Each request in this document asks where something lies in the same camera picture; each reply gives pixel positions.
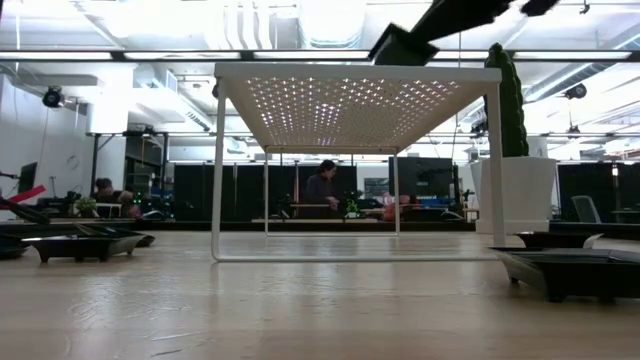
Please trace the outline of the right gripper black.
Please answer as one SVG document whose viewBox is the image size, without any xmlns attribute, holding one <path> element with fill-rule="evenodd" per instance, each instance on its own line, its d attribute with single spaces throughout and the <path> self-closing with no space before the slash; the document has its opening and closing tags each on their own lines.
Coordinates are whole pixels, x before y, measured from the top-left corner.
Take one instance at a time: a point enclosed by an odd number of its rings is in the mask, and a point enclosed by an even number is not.
<svg viewBox="0 0 640 360">
<path fill-rule="evenodd" d="M 426 42 L 446 37 L 472 27 L 478 13 L 472 0 L 434 0 L 410 34 Z"/>
</svg>

